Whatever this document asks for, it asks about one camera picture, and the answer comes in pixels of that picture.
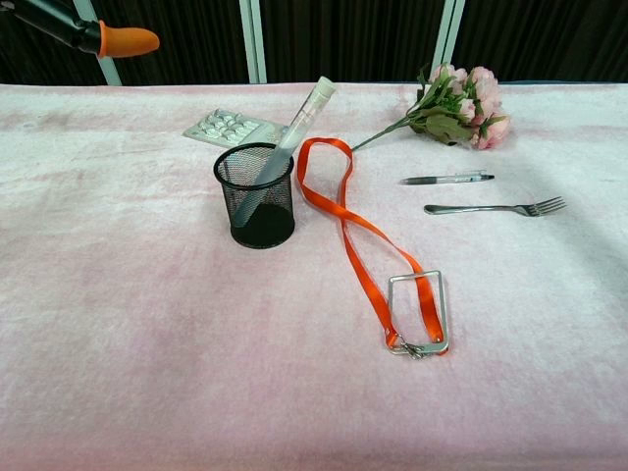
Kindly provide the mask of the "left black robot hand, orange fingertips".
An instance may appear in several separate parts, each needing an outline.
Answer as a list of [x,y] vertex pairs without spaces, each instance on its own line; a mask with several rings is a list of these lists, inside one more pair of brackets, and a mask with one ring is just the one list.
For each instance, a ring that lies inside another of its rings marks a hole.
[[110,27],[83,20],[60,1],[2,1],[1,11],[47,33],[62,43],[99,58],[130,58],[160,47],[158,35],[139,27]]

